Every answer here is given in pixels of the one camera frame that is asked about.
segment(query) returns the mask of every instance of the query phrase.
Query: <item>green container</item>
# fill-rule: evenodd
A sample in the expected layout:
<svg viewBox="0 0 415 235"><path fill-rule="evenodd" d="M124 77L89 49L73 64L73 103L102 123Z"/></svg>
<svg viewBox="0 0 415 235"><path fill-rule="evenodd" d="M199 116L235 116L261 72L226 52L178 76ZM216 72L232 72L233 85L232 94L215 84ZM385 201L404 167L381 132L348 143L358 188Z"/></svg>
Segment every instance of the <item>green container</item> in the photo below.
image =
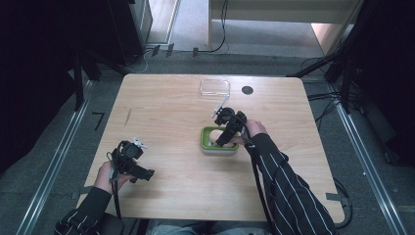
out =
<svg viewBox="0 0 415 235"><path fill-rule="evenodd" d="M218 126L205 126L202 129L201 133L201 147L202 151L206 154L217 154L217 155L233 155L236 153L236 150L239 148L238 144L234 144L232 147L220 147L215 143L212 143L208 136L210 133L215 130L225 130L225 127Z"/></svg>

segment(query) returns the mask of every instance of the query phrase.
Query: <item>table top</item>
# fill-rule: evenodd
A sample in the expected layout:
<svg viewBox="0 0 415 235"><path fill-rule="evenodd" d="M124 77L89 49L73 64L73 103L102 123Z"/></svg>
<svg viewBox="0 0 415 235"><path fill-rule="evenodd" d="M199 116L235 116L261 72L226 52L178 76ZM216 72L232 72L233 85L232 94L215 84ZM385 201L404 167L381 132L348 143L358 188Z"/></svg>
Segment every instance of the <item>table top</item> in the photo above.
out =
<svg viewBox="0 0 415 235"><path fill-rule="evenodd" d="M266 220L243 146L231 156L207 155L200 139L222 96L202 95L201 81L227 80L224 107L260 120L290 165L310 186L335 222L344 219L302 82L292 77L129 74L123 79L85 186L121 140L137 137L149 146L138 165L154 169L150 181L126 183L119 191L125 217L203 220ZM244 86L254 93L246 95ZM110 202L107 212L115 214Z"/></svg>

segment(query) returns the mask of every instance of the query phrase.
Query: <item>transparent lid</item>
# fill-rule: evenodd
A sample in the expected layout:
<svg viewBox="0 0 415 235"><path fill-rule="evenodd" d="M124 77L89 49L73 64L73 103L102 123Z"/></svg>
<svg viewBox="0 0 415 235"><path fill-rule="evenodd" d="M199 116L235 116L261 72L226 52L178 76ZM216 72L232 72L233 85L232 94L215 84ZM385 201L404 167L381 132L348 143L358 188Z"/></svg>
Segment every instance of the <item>transparent lid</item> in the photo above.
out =
<svg viewBox="0 0 415 235"><path fill-rule="evenodd" d="M204 79L201 81L201 94L208 96L229 95L230 83L227 80Z"/></svg>

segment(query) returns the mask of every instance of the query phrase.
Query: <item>cable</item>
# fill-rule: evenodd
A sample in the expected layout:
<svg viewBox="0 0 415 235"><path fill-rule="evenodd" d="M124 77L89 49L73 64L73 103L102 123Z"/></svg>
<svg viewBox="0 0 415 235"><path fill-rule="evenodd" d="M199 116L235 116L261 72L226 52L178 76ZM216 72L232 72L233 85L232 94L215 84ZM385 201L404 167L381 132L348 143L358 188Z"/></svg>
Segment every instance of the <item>cable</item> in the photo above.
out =
<svg viewBox="0 0 415 235"><path fill-rule="evenodd" d="M303 61L301 63L300 70L303 71L303 68L302 67L305 64L305 62L310 61L310 60L316 60L316 59L317 59L317 61L314 64L317 64L320 60L323 60L326 63L325 65L341 64L342 62L332 62L331 56L334 55L336 52L338 52L343 46L344 46L344 43L342 42L342 40L340 40L339 46L331 53L331 55L329 55L329 56L323 56L323 57L313 57L313 58L306 59L305 61ZM319 66L318 68L315 68L312 71L315 71L316 69L320 69L321 71L323 71L324 73L326 73L326 71L324 71L324 70L321 69L325 65L321 65L321 66ZM291 75L287 75L287 76L295 76L295 77L298 76L298 77L302 77L302 75L299 76L297 74L298 73L291 74Z"/></svg>
<svg viewBox="0 0 415 235"><path fill-rule="evenodd" d="M237 117L236 115L227 115L227 116L224 116L224 117L236 118L238 121L240 121L241 124L244 126L244 128L247 131L247 138L248 138L248 140L250 142L252 142L251 141L250 130L248 129L248 126L245 124L245 122L241 118ZM265 213L266 221L268 222L268 225L269 225L269 228L271 229L272 234L276 234L274 225L273 225L272 220L271 220L271 216L269 215L268 206L266 205L265 198L263 197L262 187L261 187L260 181L259 181L259 173L258 173L258 170L257 170L257 167L256 167L256 162L254 160L254 152L253 152L253 149L250 148L250 147L248 147L247 148L247 151L248 151L248 153L251 156L251 164L253 166L253 172L254 172L254 177L255 177L256 189L258 191L259 199L261 201L262 208L263 208L263 211Z"/></svg>
<svg viewBox="0 0 415 235"><path fill-rule="evenodd" d="M117 170L117 160L119 159L119 148L123 142L120 142L118 146L116 147L116 153L115 157L112 155L113 159L111 160L111 163L113 165L113 175L111 177L111 186L113 189L114 194L114 204L115 204L115 210L116 210L116 216L121 219L121 209L119 207L119 199L118 199L118 178L119 178L119 172Z"/></svg>
<svg viewBox="0 0 415 235"><path fill-rule="evenodd" d="M226 14L227 14L227 12L228 12L228 0L225 0L223 2L222 13L221 13L221 16L220 16L220 21L222 22L222 30L223 30L223 39L222 39L222 42L220 43L220 45L216 49L214 49L214 50L210 50L210 51L200 51L200 52L202 52L202 53L203 52L205 52L205 53L213 53L213 52L218 51L223 46L223 43L225 43L225 40L226 40L225 24L226 24Z"/></svg>
<svg viewBox="0 0 415 235"><path fill-rule="evenodd" d="M138 222L138 218L134 219L134 223L131 225L131 228L130 228L130 230L128 232L128 235L131 235L132 234L132 231L134 230L135 224L137 224L137 222Z"/></svg>
<svg viewBox="0 0 415 235"><path fill-rule="evenodd" d="M343 195L345 195L345 197L347 199L347 205L348 205L348 208L350 210L348 218L345 218L345 220L343 222L336 224L337 229L342 229L342 228L345 228L346 226L348 226L351 223L351 220L353 218L353 205L351 204L351 199L350 199L350 196L348 195L348 192L347 192L345 186L338 179L336 179L335 177L333 177L333 179L335 180L336 188L338 188L339 191Z"/></svg>
<svg viewBox="0 0 415 235"><path fill-rule="evenodd" d="M332 112L336 106L338 106L341 103L342 100L342 96L340 92L330 92L330 93L324 93L324 94L313 94L313 95L308 95L307 96L308 101L315 101L315 100L323 100L323 99L332 99L329 104L324 108L323 113L315 119L315 121L319 121L317 124L317 129L318 131L320 131L320 126L321 126L321 122L323 120L323 117L328 115L330 112ZM358 101L359 98L359 94L357 93L349 93L349 99L348 101L351 102L354 107L355 104Z"/></svg>
<svg viewBox="0 0 415 235"><path fill-rule="evenodd" d="M153 50L149 50L149 51L147 51L144 55L143 55L143 60L144 60L144 63L146 64L146 66L144 67L144 69L143 70L141 70L141 71L135 71L135 70L132 70L132 69L130 69L128 66L126 66L126 67L124 67L124 69L128 69L129 71L132 71L132 72L134 72L134 73L143 73L144 71L146 71L147 70L147 67L149 66L149 63L147 63L147 60L146 60L146 55L147 54L149 54L150 52L152 52Z"/></svg>

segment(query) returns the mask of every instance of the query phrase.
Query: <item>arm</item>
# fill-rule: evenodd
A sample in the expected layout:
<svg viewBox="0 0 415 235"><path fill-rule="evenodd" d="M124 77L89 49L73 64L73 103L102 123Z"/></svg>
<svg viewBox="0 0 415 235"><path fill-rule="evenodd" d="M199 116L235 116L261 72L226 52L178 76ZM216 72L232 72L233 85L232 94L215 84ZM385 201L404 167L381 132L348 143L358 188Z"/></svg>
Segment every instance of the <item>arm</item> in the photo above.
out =
<svg viewBox="0 0 415 235"><path fill-rule="evenodd" d="M113 195L111 168L110 162L105 162L100 167L94 187L76 210L56 223L55 234L93 234L98 229L97 225ZM131 175L120 175L118 188L131 178Z"/></svg>
<svg viewBox="0 0 415 235"><path fill-rule="evenodd" d="M288 157L278 150L265 127L249 120L248 129L255 145L251 153L262 172L275 230L281 234L337 234L327 210L293 172Z"/></svg>

